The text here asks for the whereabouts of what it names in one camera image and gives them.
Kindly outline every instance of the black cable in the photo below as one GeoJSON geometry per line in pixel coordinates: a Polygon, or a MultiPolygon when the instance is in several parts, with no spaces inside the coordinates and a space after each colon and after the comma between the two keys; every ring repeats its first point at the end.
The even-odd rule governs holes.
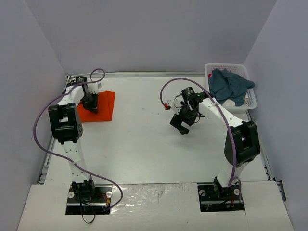
{"type": "Polygon", "coordinates": [[[197,117],[199,117],[199,119],[198,119],[197,122],[194,122],[194,124],[196,124],[196,123],[198,123],[198,122],[200,121],[200,118],[201,118],[200,114],[199,114],[199,116],[197,116],[197,117]]]}
{"type": "Polygon", "coordinates": [[[221,202],[220,205],[227,203],[229,200],[230,200],[230,197],[228,199],[226,199],[224,202],[221,202]]]}
{"type": "Polygon", "coordinates": [[[87,204],[87,203],[81,201],[81,197],[80,197],[80,186],[78,187],[78,197],[79,197],[79,202],[80,202],[80,214],[81,214],[81,216],[82,216],[82,219],[83,219],[83,221],[86,222],[87,224],[91,224],[91,223],[95,220],[96,214],[95,214],[95,212],[93,211],[94,217],[93,217],[92,221],[90,221],[90,222],[85,221],[85,219],[84,219],[84,217],[83,217],[83,213],[82,213],[82,204],[85,204],[85,205],[88,206],[90,209],[91,209],[91,206],[90,206],[89,204],[87,204]]]}

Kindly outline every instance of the plastic basket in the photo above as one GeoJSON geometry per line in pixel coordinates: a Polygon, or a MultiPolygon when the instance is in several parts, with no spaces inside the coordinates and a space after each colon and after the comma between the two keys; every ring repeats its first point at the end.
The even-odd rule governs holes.
{"type": "MultiPolygon", "coordinates": [[[[208,63],[205,65],[205,77],[207,81],[208,81],[208,78],[207,78],[208,74],[211,74],[212,70],[216,68],[220,70],[227,69],[228,71],[236,73],[240,75],[241,77],[250,80],[246,67],[241,64],[208,63]]],[[[246,110],[255,109],[257,106],[257,102],[256,102],[254,90],[248,89],[247,95],[248,95],[248,105],[243,105],[240,107],[224,106],[224,108],[226,108],[229,112],[233,112],[233,113],[241,113],[241,112],[245,112],[246,110]]]]}

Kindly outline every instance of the screw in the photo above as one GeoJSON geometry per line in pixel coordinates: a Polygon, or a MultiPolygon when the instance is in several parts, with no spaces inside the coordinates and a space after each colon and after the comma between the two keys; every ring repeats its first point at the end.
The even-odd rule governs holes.
{"type": "Polygon", "coordinates": [[[233,193],[234,193],[234,195],[239,196],[240,195],[240,190],[239,189],[234,189],[233,193]]]}
{"type": "Polygon", "coordinates": [[[205,190],[203,190],[203,189],[200,190],[200,191],[199,191],[199,195],[200,195],[200,196],[205,196],[205,195],[206,195],[205,190]]]}
{"type": "Polygon", "coordinates": [[[107,196],[108,198],[111,198],[111,197],[112,197],[112,192],[111,192],[111,191],[106,192],[106,196],[107,196]]]}
{"type": "Polygon", "coordinates": [[[69,198],[69,199],[72,199],[72,198],[74,198],[74,192],[69,192],[68,193],[68,195],[67,195],[67,197],[69,198]]]}

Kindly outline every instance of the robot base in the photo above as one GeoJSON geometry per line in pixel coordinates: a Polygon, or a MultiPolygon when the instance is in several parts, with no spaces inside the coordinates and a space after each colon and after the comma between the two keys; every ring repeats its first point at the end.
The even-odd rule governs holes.
{"type": "Polygon", "coordinates": [[[231,187],[230,195],[218,198],[213,183],[198,184],[201,212],[225,212],[245,210],[244,203],[239,202],[239,186],[231,187]]]}
{"type": "Polygon", "coordinates": [[[74,196],[72,188],[68,193],[65,215],[108,215],[110,214],[110,202],[112,196],[112,186],[96,186],[95,195],[90,201],[82,200],[82,207],[78,196],[74,196]]]}

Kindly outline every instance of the red cloth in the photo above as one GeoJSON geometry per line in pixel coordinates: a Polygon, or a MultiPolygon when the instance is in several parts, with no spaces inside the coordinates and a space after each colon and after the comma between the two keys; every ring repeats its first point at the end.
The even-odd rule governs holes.
{"type": "Polygon", "coordinates": [[[111,121],[116,98],[115,95],[116,93],[112,91],[100,92],[98,94],[97,114],[84,109],[82,104],[78,105],[77,110],[81,122],[111,121]]]}

